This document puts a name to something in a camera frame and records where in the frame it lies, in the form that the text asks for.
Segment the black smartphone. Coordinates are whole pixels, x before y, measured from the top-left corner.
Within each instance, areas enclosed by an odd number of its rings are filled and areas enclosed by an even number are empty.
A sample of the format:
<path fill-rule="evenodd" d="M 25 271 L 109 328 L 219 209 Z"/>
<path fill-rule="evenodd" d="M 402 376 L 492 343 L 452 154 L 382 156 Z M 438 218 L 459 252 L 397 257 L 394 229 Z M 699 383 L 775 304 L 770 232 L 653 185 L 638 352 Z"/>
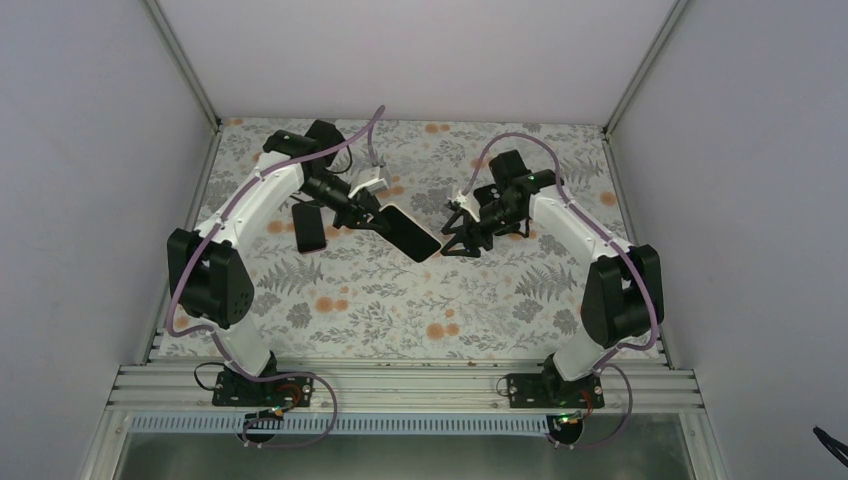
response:
<path fill-rule="evenodd" d="M 442 243 L 396 205 L 386 205 L 380 210 L 386 230 L 380 236 L 416 263 L 429 259 L 442 248 Z"/>

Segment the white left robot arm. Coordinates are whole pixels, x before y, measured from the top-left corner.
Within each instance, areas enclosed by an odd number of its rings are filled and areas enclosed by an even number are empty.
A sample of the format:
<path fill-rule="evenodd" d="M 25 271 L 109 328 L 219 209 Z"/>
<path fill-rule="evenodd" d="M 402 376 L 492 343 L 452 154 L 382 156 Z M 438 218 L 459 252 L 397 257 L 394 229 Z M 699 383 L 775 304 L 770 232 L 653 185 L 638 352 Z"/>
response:
<path fill-rule="evenodd" d="M 198 331 L 209 333 L 225 367 L 241 376 L 238 390 L 252 404 L 270 402 L 279 380 L 272 351 L 246 318 L 254 285 L 242 253 L 295 193 L 334 211 L 337 227 L 387 231 L 374 194 L 391 178 L 385 166 L 374 163 L 353 182 L 328 167 L 353 141 L 372 138 L 375 125 L 370 121 L 350 139 L 334 124 L 320 120 L 304 135 L 275 132 L 263 145 L 252 172 L 225 203 L 193 229 L 176 229 L 167 240 L 168 334 L 180 338 Z"/>

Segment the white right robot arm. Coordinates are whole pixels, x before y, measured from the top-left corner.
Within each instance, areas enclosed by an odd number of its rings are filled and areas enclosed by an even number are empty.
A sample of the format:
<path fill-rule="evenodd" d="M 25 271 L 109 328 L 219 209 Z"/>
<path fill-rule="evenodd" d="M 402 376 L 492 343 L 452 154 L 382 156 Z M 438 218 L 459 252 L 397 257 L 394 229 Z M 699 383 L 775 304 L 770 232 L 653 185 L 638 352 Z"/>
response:
<path fill-rule="evenodd" d="M 663 317 L 661 264 L 649 245 L 614 236 L 566 192 L 559 165 L 530 171 L 511 150 L 489 165 L 492 199 L 482 203 L 468 189 L 449 197 L 452 211 L 442 228 L 444 256 L 477 258 L 496 236 L 528 222 L 542 226 L 575 254 L 589 260 L 581 303 L 582 328 L 549 355 L 542 371 L 521 388 L 536 404 L 565 407 L 591 388 L 589 378 L 622 350 L 654 346 Z"/>

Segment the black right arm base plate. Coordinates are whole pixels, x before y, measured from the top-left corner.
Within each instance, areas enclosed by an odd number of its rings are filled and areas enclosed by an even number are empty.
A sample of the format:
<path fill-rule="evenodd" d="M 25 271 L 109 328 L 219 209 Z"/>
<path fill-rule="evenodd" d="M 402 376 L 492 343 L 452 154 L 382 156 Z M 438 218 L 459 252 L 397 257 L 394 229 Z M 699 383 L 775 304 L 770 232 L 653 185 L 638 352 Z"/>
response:
<path fill-rule="evenodd" d="M 550 379 L 541 373 L 505 376 L 507 398 L 513 409 L 603 408 L 600 379 L 588 375 L 574 381 Z"/>

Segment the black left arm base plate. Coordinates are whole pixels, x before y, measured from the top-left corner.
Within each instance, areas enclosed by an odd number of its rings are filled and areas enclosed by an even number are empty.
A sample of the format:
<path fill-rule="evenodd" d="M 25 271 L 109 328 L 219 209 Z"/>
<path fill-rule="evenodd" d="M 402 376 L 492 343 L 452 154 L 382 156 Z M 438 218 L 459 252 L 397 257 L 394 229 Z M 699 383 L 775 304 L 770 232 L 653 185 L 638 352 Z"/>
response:
<path fill-rule="evenodd" d="M 271 382 L 253 382 L 224 369 L 218 374 L 211 403 L 216 407 L 309 407 L 314 380 L 288 376 Z"/>

